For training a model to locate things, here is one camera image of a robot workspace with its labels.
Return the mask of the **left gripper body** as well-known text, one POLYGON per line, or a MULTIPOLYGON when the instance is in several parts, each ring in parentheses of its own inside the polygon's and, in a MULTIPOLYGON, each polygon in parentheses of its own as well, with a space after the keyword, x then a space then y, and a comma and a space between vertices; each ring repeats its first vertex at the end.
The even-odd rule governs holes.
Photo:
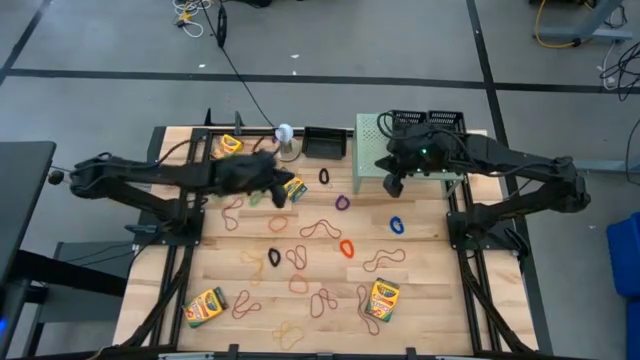
POLYGON ((227 196, 253 192, 271 193, 272 202, 283 208, 287 193, 279 179, 274 155, 266 150, 248 155, 231 155, 215 161, 215 195, 227 196))

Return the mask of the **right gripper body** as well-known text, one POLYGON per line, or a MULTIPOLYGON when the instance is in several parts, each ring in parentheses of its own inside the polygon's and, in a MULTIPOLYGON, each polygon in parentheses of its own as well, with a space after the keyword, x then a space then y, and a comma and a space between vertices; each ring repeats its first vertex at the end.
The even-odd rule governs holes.
POLYGON ((387 144, 387 156, 397 159, 396 172, 387 172, 383 187, 393 198, 399 198, 407 176, 433 172, 452 172, 451 154, 453 151, 453 133, 433 126, 414 126, 404 136, 392 137, 387 144))

